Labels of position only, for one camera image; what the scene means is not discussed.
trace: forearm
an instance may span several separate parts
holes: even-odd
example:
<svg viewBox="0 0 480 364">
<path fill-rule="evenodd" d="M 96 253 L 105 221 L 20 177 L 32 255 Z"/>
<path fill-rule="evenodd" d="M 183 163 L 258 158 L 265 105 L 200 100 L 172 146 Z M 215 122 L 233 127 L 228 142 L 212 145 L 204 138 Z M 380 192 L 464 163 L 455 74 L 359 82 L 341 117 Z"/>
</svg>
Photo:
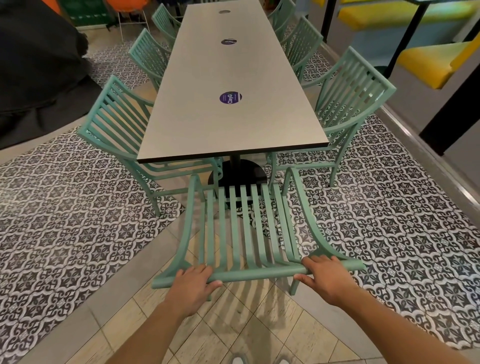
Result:
<svg viewBox="0 0 480 364">
<path fill-rule="evenodd" d="M 182 321 L 174 307 L 162 302 L 107 364 L 161 363 Z"/>
<path fill-rule="evenodd" d="M 353 290 L 340 305 L 372 340 L 388 364 L 468 364 L 459 352 L 378 302 L 366 290 Z"/>
</svg>

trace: white tabletop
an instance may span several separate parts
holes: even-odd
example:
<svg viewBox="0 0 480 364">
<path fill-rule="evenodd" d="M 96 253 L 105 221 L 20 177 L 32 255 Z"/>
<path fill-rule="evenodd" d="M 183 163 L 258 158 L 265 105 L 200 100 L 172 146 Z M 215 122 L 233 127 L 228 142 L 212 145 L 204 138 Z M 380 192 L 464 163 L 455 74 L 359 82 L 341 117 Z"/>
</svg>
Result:
<svg viewBox="0 0 480 364">
<path fill-rule="evenodd" d="M 237 42 L 221 43 L 229 38 Z M 221 102 L 220 96 L 230 91 L 242 99 Z M 138 161 L 327 144 L 258 0 L 188 5 Z"/>
</svg>

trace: person's left hand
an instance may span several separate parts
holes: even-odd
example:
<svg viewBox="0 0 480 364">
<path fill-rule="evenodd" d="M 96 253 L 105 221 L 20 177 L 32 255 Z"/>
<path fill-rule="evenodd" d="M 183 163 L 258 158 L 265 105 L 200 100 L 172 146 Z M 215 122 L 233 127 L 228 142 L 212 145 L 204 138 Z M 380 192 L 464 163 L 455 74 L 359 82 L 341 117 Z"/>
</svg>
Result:
<svg viewBox="0 0 480 364">
<path fill-rule="evenodd" d="M 213 268 L 205 264 L 192 266 L 186 271 L 180 269 L 164 302 L 170 304 L 172 310 L 178 312 L 182 318 L 193 315 L 207 297 L 222 285 L 220 280 L 207 284 L 212 273 Z"/>
</svg>

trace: green crate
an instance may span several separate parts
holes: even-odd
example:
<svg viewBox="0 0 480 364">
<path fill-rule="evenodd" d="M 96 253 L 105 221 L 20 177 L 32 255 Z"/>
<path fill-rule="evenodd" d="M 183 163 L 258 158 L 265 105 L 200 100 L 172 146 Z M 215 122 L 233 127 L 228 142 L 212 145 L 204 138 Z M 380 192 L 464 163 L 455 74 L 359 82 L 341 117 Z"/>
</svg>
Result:
<svg viewBox="0 0 480 364">
<path fill-rule="evenodd" d="M 113 21 L 103 0 L 60 0 L 74 26 L 108 24 Z"/>
</svg>

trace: hand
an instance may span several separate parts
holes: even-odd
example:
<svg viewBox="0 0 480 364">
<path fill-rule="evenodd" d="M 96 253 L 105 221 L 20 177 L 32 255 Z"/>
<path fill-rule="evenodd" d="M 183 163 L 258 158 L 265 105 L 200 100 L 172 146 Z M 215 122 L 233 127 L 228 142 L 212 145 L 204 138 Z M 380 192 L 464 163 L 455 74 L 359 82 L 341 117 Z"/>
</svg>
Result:
<svg viewBox="0 0 480 364">
<path fill-rule="evenodd" d="M 312 272 L 313 279 L 305 274 L 296 274 L 293 279 L 309 286 L 329 304 L 340 306 L 345 297 L 360 289 L 336 256 L 306 256 L 301 263 Z"/>
<path fill-rule="evenodd" d="M 164 302 L 169 304 L 174 312 L 178 312 L 181 319 L 193 315 L 207 297 L 222 285 L 220 280 L 207 284 L 212 273 L 213 268 L 205 264 L 192 266 L 186 271 L 180 269 Z"/>
</svg>

